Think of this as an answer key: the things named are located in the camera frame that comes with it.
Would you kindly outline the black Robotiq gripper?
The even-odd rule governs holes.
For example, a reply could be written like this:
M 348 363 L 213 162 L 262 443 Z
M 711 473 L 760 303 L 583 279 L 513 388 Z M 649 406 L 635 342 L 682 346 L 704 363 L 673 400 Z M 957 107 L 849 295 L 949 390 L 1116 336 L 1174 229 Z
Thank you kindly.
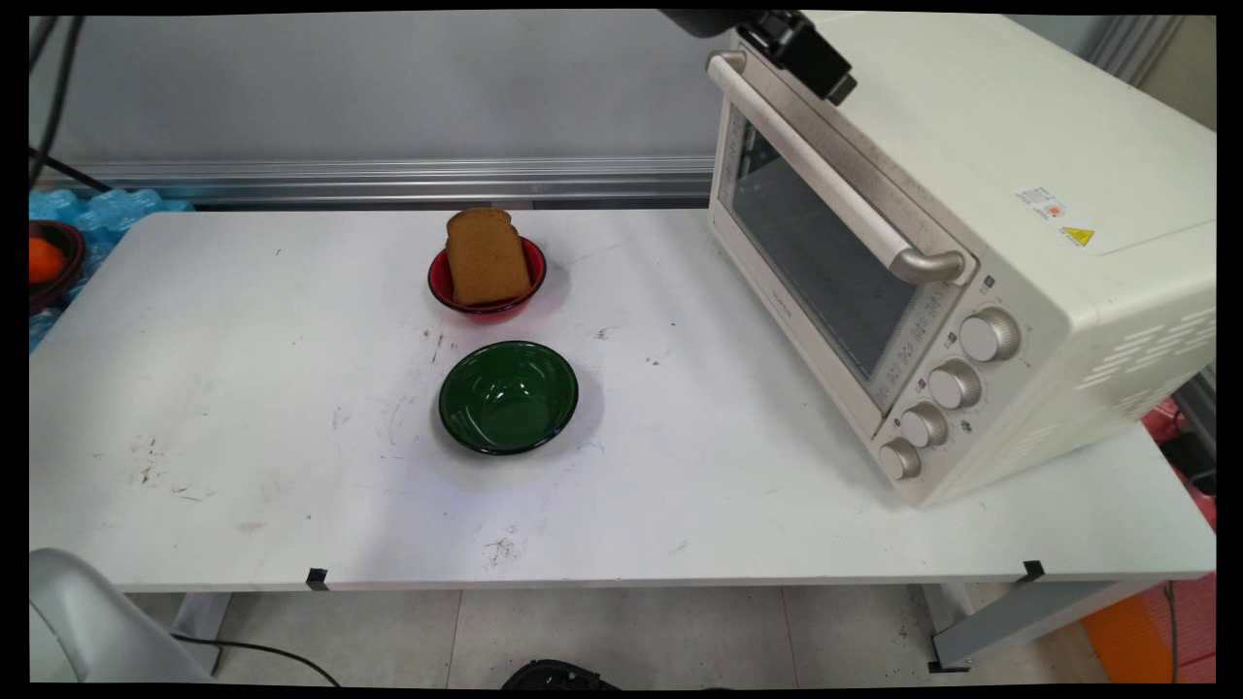
M 839 107 L 856 88 L 851 62 L 827 42 L 804 12 L 768 10 L 661 10 L 663 17 L 692 37 L 731 30 L 774 67 L 789 72 L 815 97 Z

